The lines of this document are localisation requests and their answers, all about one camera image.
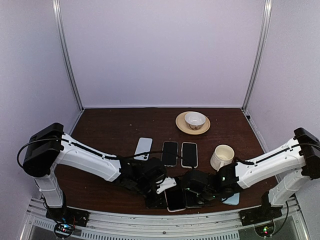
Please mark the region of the light blue smartphone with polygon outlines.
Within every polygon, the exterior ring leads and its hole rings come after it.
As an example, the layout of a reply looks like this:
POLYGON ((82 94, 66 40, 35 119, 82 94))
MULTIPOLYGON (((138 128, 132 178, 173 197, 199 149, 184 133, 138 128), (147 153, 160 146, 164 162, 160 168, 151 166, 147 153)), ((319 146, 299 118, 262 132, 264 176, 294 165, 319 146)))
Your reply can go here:
POLYGON ((147 161, 149 159, 149 152, 151 150, 152 143, 152 138, 140 137, 133 158, 139 161, 147 161))

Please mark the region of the light blue phone case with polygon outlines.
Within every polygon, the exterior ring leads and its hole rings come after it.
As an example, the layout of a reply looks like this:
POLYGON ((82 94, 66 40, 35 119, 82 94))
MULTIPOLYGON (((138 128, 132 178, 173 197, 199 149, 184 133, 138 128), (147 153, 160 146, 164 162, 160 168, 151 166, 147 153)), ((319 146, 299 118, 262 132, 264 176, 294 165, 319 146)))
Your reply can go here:
POLYGON ((230 196, 228 198, 222 198, 221 202, 225 205, 237 206, 240 202, 240 193, 235 193, 233 196, 230 196))

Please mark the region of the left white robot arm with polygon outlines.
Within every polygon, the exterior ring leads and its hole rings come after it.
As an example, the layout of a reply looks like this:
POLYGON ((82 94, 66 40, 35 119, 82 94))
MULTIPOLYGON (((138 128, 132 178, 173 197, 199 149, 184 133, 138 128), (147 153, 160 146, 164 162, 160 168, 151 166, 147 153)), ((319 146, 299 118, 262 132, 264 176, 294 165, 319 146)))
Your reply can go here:
POLYGON ((138 160, 133 156, 101 152, 64 133, 64 126, 58 122, 31 136, 18 153, 23 150, 25 157, 18 165, 34 178, 47 206, 61 222, 69 221, 72 211, 66 207, 66 196, 55 176, 57 165, 85 171, 139 193, 148 209, 163 208, 166 204, 165 194, 157 191, 165 182, 167 170, 156 157, 138 160))

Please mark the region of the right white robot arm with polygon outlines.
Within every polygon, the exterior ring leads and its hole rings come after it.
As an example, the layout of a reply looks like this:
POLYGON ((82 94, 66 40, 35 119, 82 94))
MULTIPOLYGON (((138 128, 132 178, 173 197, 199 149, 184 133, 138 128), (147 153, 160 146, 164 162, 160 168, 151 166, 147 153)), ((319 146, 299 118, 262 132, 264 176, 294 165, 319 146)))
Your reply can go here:
POLYGON ((259 220, 268 220, 276 208, 297 192, 307 181, 320 177, 320 140, 306 129, 294 130, 294 137, 280 147, 258 157, 228 164, 215 174, 188 171, 181 187, 208 202, 227 200, 258 182, 289 172, 266 193, 266 202, 256 210, 259 220))

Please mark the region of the cream ceramic mug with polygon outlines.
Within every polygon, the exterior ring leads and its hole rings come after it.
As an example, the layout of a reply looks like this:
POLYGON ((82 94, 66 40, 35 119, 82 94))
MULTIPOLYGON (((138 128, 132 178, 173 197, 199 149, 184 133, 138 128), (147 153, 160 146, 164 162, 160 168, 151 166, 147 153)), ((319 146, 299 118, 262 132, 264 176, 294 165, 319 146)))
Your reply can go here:
POLYGON ((210 165, 214 170, 219 171, 220 168, 231 164, 234 157, 235 151, 231 146, 220 144, 215 148, 210 158, 210 165))

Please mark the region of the beige ceramic saucer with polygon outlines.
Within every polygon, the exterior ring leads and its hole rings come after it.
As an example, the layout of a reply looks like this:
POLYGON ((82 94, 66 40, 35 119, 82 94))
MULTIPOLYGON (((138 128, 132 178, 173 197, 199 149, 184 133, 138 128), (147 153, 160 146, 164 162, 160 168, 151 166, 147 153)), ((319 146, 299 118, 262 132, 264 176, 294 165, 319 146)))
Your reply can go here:
POLYGON ((209 118, 197 111, 180 113, 175 119, 175 124, 179 130, 188 135, 204 134, 211 127, 209 118))

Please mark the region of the white ceramic bowl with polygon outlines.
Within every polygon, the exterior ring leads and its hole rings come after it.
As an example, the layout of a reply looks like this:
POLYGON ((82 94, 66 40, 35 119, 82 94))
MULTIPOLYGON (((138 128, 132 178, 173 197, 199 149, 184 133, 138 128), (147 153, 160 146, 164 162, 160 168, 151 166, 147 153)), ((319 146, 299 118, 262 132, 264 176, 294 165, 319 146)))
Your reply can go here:
POLYGON ((184 116, 184 120, 192 130, 199 130, 206 123, 206 116, 200 112, 190 111, 184 116))

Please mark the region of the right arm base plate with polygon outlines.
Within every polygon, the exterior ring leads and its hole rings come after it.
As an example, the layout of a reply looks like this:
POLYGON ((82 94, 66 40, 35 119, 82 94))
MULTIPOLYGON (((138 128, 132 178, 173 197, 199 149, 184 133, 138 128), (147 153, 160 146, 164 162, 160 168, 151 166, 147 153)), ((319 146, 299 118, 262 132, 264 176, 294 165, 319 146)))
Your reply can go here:
POLYGON ((282 206, 272 206, 269 202, 261 206, 241 210, 239 217, 243 226, 271 221, 282 216, 282 206))

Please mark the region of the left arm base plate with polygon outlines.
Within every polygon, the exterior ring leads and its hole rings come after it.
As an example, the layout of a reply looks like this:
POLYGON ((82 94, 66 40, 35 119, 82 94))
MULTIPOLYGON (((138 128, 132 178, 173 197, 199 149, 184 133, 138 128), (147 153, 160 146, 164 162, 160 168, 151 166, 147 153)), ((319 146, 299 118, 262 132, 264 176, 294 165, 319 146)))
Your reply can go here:
POLYGON ((75 208, 49 208, 46 211, 46 217, 55 222, 67 223, 72 226, 86 227, 90 213, 85 210, 75 208))

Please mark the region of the aluminium front rail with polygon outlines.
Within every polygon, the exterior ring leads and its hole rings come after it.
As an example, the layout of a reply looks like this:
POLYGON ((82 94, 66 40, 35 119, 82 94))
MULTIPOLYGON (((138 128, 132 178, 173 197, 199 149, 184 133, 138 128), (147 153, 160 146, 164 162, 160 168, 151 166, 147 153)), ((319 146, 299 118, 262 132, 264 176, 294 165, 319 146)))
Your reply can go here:
MULTIPOLYGON (((46 218, 47 210, 43 199, 31 198, 17 240, 58 240, 54 234, 55 222, 46 218)), ((244 226, 240 211, 253 207, 221 212, 138 215, 86 210, 89 212, 87 225, 76 226, 67 240, 311 240, 306 222, 295 197, 288 200, 289 212, 283 224, 283 216, 273 220, 244 226), (261 237, 256 229, 262 224, 275 225, 272 237, 261 237)))

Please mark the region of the left aluminium frame post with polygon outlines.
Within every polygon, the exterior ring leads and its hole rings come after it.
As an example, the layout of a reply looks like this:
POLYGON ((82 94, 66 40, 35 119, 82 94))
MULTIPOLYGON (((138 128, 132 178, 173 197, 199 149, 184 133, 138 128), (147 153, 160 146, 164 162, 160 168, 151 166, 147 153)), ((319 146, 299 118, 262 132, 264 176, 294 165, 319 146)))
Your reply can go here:
POLYGON ((71 91, 72 94, 75 98, 77 108, 80 112, 84 110, 83 103, 80 97, 80 93, 76 84, 73 68, 72 68, 72 63, 68 51, 68 46, 67 46, 67 40, 65 36, 65 31, 64 31, 64 24, 63 24, 63 17, 62 17, 62 12, 61 12, 61 3, 60 0, 53 0, 52 1, 52 7, 53 7, 53 13, 54 13, 54 18, 55 22, 57 25, 57 31, 59 35, 59 41, 60 41, 60 46, 61 46, 61 51, 62 51, 62 58, 64 62, 64 66, 66 69, 66 74, 68 77, 68 81, 71 86, 71 91))

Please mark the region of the aluminium frame post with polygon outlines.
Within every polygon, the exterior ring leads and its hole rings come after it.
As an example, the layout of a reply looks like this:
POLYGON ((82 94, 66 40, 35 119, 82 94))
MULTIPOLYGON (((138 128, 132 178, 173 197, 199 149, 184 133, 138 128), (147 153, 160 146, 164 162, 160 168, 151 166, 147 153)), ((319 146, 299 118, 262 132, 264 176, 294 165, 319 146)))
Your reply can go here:
POLYGON ((264 1, 264 9, 263 9, 263 15, 262 15, 262 22, 261 22, 261 28, 260 28, 260 34, 258 39, 258 45, 256 49, 256 54, 253 62, 253 67, 247 87, 247 91, 245 94, 245 98, 242 104, 242 111, 247 112, 248 107, 250 104, 250 100, 254 91, 255 83, 258 78, 259 69, 261 66, 262 58, 263 58, 263 52, 266 46, 268 33, 270 29, 270 22, 271 22, 271 16, 272 16, 272 6, 273 1, 272 0, 265 0, 264 1))
POLYGON ((65 31, 64 31, 64 24, 63 24, 63 17, 62 17, 62 12, 61 12, 61 3, 60 0, 53 0, 52 1, 52 7, 53 7, 53 13, 54 13, 54 18, 55 22, 57 25, 57 31, 59 35, 59 41, 60 41, 60 46, 61 46, 61 51, 62 51, 62 58, 64 62, 64 66, 66 69, 66 74, 68 77, 68 81, 71 86, 71 91, 72 94, 75 98, 77 108, 80 112, 84 110, 83 103, 80 97, 80 93, 76 84, 73 68, 72 68, 72 63, 68 51, 68 46, 67 46, 67 40, 65 36, 65 31))

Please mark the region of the right aluminium frame post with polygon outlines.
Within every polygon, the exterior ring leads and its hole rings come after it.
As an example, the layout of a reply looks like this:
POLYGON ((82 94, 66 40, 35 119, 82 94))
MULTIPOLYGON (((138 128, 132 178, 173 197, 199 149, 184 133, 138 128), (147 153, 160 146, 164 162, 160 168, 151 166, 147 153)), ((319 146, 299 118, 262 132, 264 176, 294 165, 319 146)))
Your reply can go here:
POLYGON ((255 83, 258 78, 259 69, 261 66, 262 58, 263 58, 263 52, 266 46, 268 33, 270 29, 270 22, 271 22, 271 16, 272 16, 272 6, 273 1, 272 0, 265 0, 264 1, 264 9, 263 9, 263 15, 262 15, 262 22, 261 22, 261 28, 260 28, 260 34, 258 39, 258 45, 256 49, 256 54, 253 62, 253 67, 247 87, 247 91, 245 94, 245 98, 242 104, 242 111, 247 112, 248 107, 250 104, 250 100, 254 91, 255 83))

